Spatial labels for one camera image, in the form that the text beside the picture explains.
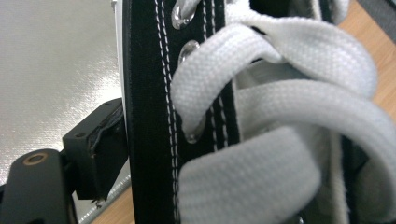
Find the white stitching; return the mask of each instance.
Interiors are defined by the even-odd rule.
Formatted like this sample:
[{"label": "white stitching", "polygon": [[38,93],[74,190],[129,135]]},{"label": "white stitching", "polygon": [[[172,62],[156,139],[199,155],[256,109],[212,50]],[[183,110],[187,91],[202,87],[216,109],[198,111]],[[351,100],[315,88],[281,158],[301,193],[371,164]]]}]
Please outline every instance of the white stitching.
[{"label": "white stitching", "polygon": [[[207,33],[206,33],[206,26],[207,26],[207,20],[206,20],[206,1],[202,1],[203,4],[203,9],[204,9],[204,40],[207,40]],[[215,110],[213,108],[213,105],[210,106],[210,113],[211,113],[211,118],[210,122],[212,124],[212,129],[213,129],[213,150],[216,152],[218,151],[218,138],[216,137],[216,122],[215,122]]]},{"label": "white stitching", "polygon": [[[174,196],[173,196],[173,203],[174,203],[174,219],[177,220],[178,218],[178,211],[177,211],[177,160],[175,158],[175,152],[174,152],[174,141],[173,141],[173,132],[172,132],[172,122],[171,122],[171,104],[169,101],[169,90],[168,90],[168,80],[166,78],[166,68],[169,69],[169,64],[166,65],[165,64],[165,60],[163,57],[163,42],[162,42],[162,36],[161,36],[161,28],[160,28],[160,16],[159,16],[159,12],[158,12],[158,8],[159,8],[159,4],[158,4],[158,0],[155,0],[155,13],[156,13],[156,20],[157,20],[157,31],[158,31],[158,37],[160,40],[160,49],[161,49],[161,58],[162,58],[162,64],[163,64],[163,80],[165,83],[165,93],[166,93],[166,109],[168,112],[168,131],[169,131],[169,142],[170,142],[170,147],[171,147],[171,156],[172,156],[172,178],[173,178],[173,192],[174,192]],[[166,30],[165,30],[165,25],[163,22],[163,30],[164,30],[164,35],[165,35],[165,43],[166,43],[166,50],[167,53],[169,52],[169,49],[167,47],[167,37],[166,37]]]},{"label": "white stitching", "polygon": [[[216,32],[216,24],[215,24],[215,17],[216,17],[216,11],[215,11],[215,0],[211,1],[211,5],[212,5],[212,32],[213,35]],[[222,98],[221,95],[219,96],[219,104],[220,104],[220,108],[221,108],[221,118],[223,121],[222,124],[222,132],[223,132],[223,137],[224,137],[224,147],[228,146],[228,133],[227,133],[227,123],[226,123],[226,118],[225,118],[225,114],[224,114],[224,103],[222,102]]]},{"label": "white stitching", "polygon": [[[169,60],[169,43],[168,43],[168,36],[166,33],[166,25],[165,25],[165,16],[164,16],[164,5],[163,5],[163,1],[161,2],[162,5],[162,15],[163,15],[163,35],[165,37],[165,54],[166,54],[166,69],[167,69],[167,76],[169,79],[169,82],[172,82],[172,76],[171,76],[171,69],[169,68],[169,64],[170,64],[170,60]],[[179,220],[179,212],[178,212],[178,197],[177,197],[177,193],[178,193],[178,161],[177,161],[177,156],[178,156],[178,142],[177,142],[177,126],[176,126],[176,113],[175,113],[175,107],[173,106],[172,103],[170,103],[170,106],[172,106],[172,118],[173,118],[173,128],[174,128],[174,138],[175,138],[175,146],[174,146],[174,155],[173,155],[173,162],[175,163],[174,166],[174,172],[175,172],[175,178],[174,178],[174,185],[175,185],[175,189],[174,189],[174,205],[175,205],[175,209],[174,209],[174,216],[176,216],[176,222]]]}]

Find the shoelace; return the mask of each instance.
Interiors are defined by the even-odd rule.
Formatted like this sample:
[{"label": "shoelace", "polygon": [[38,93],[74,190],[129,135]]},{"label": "shoelace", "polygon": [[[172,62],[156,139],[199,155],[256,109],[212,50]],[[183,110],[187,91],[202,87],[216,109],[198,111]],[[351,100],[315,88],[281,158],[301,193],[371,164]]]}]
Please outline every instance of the shoelace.
[{"label": "shoelace", "polygon": [[[177,1],[181,16],[199,2]],[[333,223],[347,223],[340,134],[370,158],[356,182],[360,217],[395,218],[396,131],[370,102],[376,71],[365,49],[322,21],[274,19],[252,11],[246,0],[225,9],[227,26],[179,65],[171,97],[183,132],[195,134],[233,79],[241,143],[182,167],[182,223],[282,223],[317,195],[327,173]]]}]

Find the sneaker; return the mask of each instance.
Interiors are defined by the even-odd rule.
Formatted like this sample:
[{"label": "sneaker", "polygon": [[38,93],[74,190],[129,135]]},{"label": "sneaker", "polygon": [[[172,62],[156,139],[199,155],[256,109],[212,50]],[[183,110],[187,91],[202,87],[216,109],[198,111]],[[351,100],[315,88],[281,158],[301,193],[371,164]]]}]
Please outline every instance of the sneaker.
[{"label": "sneaker", "polygon": [[348,1],[281,2],[124,2],[137,224],[396,218],[375,64],[331,24]]}]

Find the black strap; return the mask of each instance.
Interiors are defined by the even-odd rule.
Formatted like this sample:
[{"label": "black strap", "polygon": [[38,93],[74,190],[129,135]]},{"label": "black strap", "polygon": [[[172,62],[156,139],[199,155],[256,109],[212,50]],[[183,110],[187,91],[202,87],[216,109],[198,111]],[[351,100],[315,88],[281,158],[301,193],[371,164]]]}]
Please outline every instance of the black strap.
[{"label": "black strap", "polygon": [[206,113],[205,131],[186,142],[170,100],[181,48],[224,26],[224,0],[203,0],[182,30],[171,23],[175,0],[126,0],[123,5],[124,97],[137,224],[178,223],[177,176],[186,162],[239,141],[228,84]]}]

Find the wooden surface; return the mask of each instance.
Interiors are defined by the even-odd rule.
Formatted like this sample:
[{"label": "wooden surface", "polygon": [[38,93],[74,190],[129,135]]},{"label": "wooden surface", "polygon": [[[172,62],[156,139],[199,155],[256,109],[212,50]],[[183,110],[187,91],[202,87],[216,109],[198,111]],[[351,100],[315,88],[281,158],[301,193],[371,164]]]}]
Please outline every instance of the wooden surface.
[{"label": "wooden surface", "polygon": [[[396,46],[355,1],[340,27],[359,39],[373,56],[379,75],[375,102],[396,120]],[[131,189],[127,189],[93,223],[134,223]]]}]

